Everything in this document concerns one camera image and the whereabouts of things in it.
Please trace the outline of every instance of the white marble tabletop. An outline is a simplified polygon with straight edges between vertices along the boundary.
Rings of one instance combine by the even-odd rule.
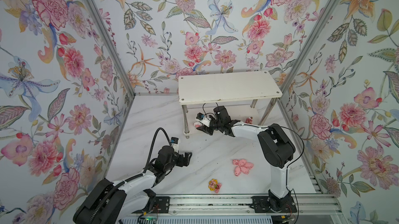
[[[268,102],[268,99],[258,100],[256,109],[260,116]],[[202,112],[201,107],[202,105],[191,105],[188,110]],[[272,123],[287,126],[278,106],[273,108],[265,125]],[[214,194],[208,188],[208,182],[213,178],[222,183],[220,194],[261,194],[269,190],[270,165],[263,156],[259,142],[225,136],[219,132],[215,132],[213,136],[204,133],[186,139],[183,136],[182,107],[177,96],[137,96],[134,99],[107,179],[112,181],[142,171],[152,137],[158,127],[163,127],[169,137],[179,138],[179,153],[192,152],[193,155],[188,167],[173,168],[172,172],[152,189],[157,194]],[[167,141],[160,131],[151,158],[157,157],[158,151],[164,145],[167,145]],[[237,177],[234,175],[233,159],[246,159],[254,164],[254,168],[249,174],[241,173]],[[300,194],[315,193],[301,159],[291,165],[289,187],[295,188],[296,193]]]

